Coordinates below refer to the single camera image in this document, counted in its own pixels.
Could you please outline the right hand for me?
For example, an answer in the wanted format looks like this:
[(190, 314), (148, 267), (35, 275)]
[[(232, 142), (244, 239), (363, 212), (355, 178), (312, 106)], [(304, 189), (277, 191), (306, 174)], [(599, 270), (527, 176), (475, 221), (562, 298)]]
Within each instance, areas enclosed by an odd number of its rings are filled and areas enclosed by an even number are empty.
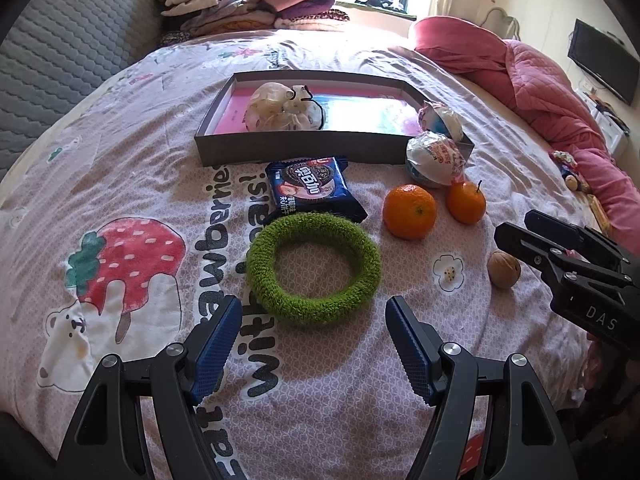
[(639, 418), (639, 361), (627, 359), (609, 344), (590, 341), (582, 369), (582, 417)]

